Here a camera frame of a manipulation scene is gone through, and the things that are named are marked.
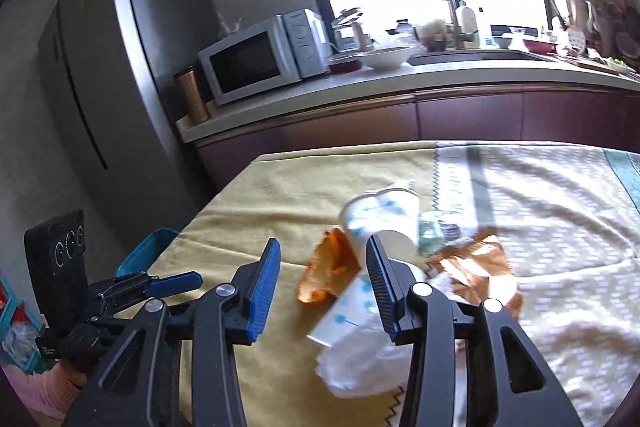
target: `microwave knob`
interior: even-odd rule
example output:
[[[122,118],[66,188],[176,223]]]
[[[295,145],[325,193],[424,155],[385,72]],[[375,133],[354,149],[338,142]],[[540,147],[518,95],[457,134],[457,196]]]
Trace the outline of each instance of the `microwave knob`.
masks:
[[[309,35],[309,28],[304,25],[295,25],[291,27],[291,33],[295,39],[306,39]]]
[[[316,54],[316,50],[309,44],[302,44],[298,47],[298,56],[301,58],[311,58]]]

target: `microwave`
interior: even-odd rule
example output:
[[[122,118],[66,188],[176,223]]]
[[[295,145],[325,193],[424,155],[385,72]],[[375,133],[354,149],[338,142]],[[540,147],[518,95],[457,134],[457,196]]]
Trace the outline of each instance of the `microwave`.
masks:
[[[217,105],[325,73],[331,47],[311,10],[276,15],[198,54]]]

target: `refrigerator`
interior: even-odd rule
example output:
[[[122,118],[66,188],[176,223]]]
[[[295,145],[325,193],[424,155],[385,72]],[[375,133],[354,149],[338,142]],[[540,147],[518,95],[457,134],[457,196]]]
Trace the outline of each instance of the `refrigerator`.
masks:
[[[182,229],[214,193],[175,126],[188,110],[173,77],[198,63],[218,29],[212,0],[59,0],[41,36],[54,125],[126,248]]]

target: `silver screw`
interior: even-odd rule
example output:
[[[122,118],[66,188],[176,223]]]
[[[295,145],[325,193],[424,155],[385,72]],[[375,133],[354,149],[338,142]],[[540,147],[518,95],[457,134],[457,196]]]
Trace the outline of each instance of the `silver screw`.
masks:
[[[433,292],[433,288],[429,286],[426,282],[417,282],[413,286],[411,286],[412,291],[419,295],[420,297],[428,297]]]
[[[484,301],[484,309],[488,312],[497,313],[502,309],[502,303],[498,299],[489,298]]]
[[[145,304],[145,310],[149,313],[156,313],[162,309],[162,301],[160,299],[151,299]]]
[[[236,287],[232,284],[221,284],[216,288],[216,293],[221,297],[228,297],[229,295],[233,295],[236,293]]]

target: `sink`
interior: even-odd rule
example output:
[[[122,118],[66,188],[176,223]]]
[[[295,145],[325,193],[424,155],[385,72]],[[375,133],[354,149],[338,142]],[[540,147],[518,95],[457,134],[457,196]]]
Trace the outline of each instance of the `sink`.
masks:
[[[467,60],[541,60],[543,62],[552,62],[551,58],[518,50],[455,50],[436,52],[411,57],[408,62],[412,66],[421,66],[423,64],[464,62]]]

